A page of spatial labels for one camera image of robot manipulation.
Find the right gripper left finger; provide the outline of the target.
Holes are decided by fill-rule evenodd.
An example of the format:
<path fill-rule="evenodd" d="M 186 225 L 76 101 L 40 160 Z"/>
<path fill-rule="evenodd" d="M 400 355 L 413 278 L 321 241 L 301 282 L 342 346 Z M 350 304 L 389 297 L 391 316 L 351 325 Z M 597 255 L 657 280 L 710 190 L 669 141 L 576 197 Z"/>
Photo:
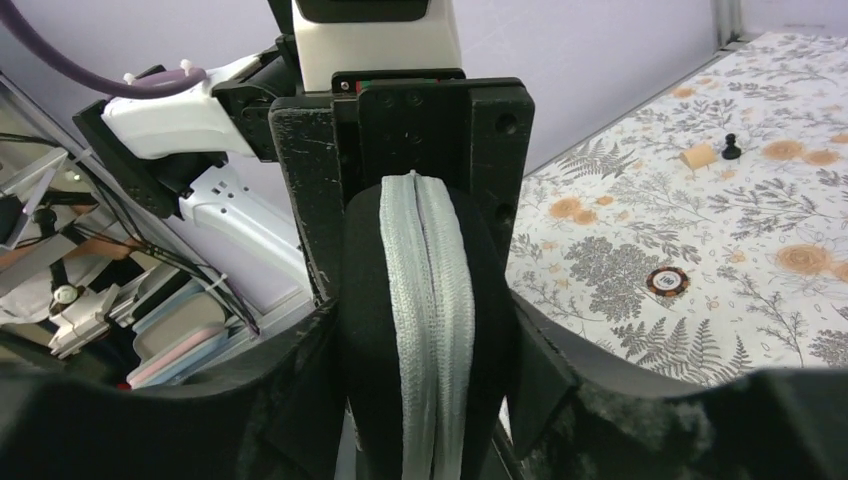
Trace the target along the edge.
<path fill-rule="evenodd" d="M 124 391 L 1 369 L 5 479 L 330 479 L 344 403 L 332 371 L 336 309 L 180 385 Z"/>

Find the beige wooden block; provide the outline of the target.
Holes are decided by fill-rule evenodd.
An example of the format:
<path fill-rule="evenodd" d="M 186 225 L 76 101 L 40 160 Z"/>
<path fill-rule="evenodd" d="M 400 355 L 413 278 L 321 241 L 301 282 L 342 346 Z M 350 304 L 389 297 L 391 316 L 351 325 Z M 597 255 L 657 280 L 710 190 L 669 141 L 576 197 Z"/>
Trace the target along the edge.
<path fill-rule="evenodd" d="M 679 158 L 691 171 L 706 167 L 717 161 L 717 155 L 709 144 L 699 144 L 684 150 Z"/>

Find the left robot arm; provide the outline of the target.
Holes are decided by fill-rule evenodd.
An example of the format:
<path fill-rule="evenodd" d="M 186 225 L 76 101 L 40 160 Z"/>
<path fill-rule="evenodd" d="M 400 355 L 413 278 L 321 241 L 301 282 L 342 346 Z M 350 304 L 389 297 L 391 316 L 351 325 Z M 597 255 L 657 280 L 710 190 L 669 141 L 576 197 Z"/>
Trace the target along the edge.
<path fill-rule="evenodd" d="M 301 67 L 282 39 L 178 95 L 101 100 L 74 121 L 138 205 L 229 236 L 321 301 L 338 291 L 348 203 L 388 175 L 469 194 L 508 256 L 535 113 L 522 81 L 348 70 L 309 94 Z"/>

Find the black chess pawn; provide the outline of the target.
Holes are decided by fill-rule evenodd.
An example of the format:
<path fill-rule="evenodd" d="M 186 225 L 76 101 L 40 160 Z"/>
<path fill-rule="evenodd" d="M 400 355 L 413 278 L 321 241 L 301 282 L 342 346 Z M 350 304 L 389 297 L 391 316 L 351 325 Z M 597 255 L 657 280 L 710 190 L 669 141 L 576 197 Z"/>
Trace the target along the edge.
<path fill-rule="evenodd" d="M 724 138 L 724 148 L 721 151 L 721 157 L 724 160 L 737 160 L 741 157 L 742 151 L 737 145 L 737 136 L 729 133 Z"/>

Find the floral table mat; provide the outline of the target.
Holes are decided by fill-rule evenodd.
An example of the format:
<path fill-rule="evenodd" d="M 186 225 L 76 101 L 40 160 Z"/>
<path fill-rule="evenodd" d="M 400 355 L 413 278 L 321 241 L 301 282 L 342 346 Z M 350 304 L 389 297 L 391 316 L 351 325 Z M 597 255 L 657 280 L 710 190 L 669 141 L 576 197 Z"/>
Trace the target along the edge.
<path fill-rule="evenodd" d="M 679 156 L 699 144 L 717 161 L 691 171 Z M 646 287 L 666 266 L 690 279 L 678 296 Z M 566 329 L 691 383 L 845 366 L 846 40 L 762 35 L 528 176 L 507 278 Z"/>

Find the black zippered case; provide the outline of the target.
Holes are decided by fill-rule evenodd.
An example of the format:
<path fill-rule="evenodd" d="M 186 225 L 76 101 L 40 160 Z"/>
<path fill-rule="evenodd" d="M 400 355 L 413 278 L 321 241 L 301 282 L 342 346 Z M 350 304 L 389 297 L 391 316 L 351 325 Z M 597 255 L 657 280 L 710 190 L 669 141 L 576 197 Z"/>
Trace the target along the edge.
<path fill-rule="evenodd" d="M 343 227 L 337 341 L 374 479 L 479 479 L 519 326 L 475 202 L 415 172 L 356 195 Z"/>

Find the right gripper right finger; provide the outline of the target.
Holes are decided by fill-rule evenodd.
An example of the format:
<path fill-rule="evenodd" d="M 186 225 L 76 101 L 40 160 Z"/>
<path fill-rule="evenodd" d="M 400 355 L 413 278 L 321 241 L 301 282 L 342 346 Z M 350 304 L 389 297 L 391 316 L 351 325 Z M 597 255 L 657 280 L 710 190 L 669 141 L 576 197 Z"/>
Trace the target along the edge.
<path fill-rule="evenodd" d="M 515 456 L 533 479 L 843 479 L 847 372 L 757 370 L 716 387 L 629 363 L 522 298 Z"/>

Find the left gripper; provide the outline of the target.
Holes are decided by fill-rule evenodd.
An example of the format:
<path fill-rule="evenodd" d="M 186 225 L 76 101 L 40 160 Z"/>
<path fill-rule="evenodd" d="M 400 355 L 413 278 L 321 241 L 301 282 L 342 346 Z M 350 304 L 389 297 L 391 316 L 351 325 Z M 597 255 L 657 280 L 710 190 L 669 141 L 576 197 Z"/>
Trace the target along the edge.
<path fill-rule="evenodd" d="M 275 100 L 269 129 L 316 298 L 338 291 L 347 204 L 387 175 L 416 171 L 468 193 L 507 257 L 534 116 L 516 78 L 383 79 Z"/>

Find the brown poker chip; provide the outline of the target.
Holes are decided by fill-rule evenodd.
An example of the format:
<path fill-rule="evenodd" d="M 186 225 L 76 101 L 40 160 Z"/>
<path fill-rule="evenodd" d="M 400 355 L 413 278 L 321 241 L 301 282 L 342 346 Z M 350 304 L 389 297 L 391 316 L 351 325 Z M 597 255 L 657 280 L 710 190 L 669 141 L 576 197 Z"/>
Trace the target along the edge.
<path fill-rule="evenodd" d="M 666 266 L 651 272 L 646 279 L 647 289 L 663 297 L 675 297 L 690 285 L 688 275 L 678 267 Z"/>

